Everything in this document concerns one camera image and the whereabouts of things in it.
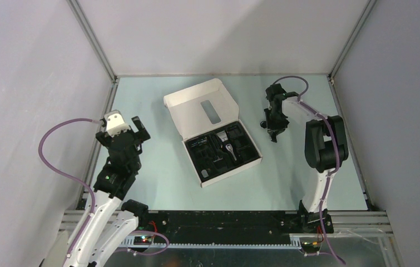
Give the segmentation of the black clipper guard comb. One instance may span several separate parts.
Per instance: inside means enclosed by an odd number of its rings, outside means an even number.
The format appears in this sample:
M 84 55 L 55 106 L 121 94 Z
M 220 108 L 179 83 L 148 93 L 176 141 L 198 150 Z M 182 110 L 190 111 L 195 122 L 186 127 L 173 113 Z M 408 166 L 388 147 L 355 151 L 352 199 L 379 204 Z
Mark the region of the black clipper guard comb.
M 278 142 L 277 136 L 279 135 L 279 131 L 271 131 L 269 135 L 271 138 L 271 142 L 274 142 L 274 143 Z

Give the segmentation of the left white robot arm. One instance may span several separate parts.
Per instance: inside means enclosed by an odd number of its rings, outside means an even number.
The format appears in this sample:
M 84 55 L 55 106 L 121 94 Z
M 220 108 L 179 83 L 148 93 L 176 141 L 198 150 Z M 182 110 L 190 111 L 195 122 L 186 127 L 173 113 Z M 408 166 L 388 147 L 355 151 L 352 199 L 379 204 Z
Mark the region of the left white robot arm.
M 43 153 L 48 136 L 74 122 L 92 122 L 104 127 L 96 139 L 108 149 L 109 157 L 93 186 L 54 167 Z M 75 118 L 61 122 L 41 138 L 38 154 L 43 163 L 61 176 L 80 183 L 89 193 L 88 205 L 73 233 L 59 235 L 41 266 L 104 266 L 128 234 L 149 227 L 150 217 L 142 212 L 146 208 L 144 204 L 139 204 L 136 211 L 120 211 L 115 222 L 106 226 L 136 180 L 141 168 L 141 145 L 150 139 L 139 117 L 133 117 L 132 122 L 137 131 L 132 130 L 118 111 L 113 111 L 101 120 Z

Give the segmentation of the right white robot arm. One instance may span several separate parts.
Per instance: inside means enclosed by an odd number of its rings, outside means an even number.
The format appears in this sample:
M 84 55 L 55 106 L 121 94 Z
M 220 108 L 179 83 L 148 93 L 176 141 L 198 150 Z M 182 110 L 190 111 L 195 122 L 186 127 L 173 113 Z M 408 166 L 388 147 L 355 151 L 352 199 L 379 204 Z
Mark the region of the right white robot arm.
M 333 177 L 349 156 L 344 120 L 327 116 L 304 102 L 298 93 L 286 92 L 279 83 L 266 90 L 268 108 L 264 109 L 265 128 L 272 142 L 292 121 L 304 127 L 304 156 L 316 170 L 312 184 L 299 203 L 297 224 L 306 233 L 314 231 L 327 217 L 327 196 Z

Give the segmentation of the white cardboard kit box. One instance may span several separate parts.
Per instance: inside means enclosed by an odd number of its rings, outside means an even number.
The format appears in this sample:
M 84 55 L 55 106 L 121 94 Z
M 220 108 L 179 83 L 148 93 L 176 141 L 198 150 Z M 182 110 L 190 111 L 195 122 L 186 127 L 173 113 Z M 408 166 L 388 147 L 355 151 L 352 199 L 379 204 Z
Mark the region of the white cardboard kit box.
M 183 145 L 188 139 L 241 121 L 238 104 L 218 78 L 166 95 L 163 101 Z

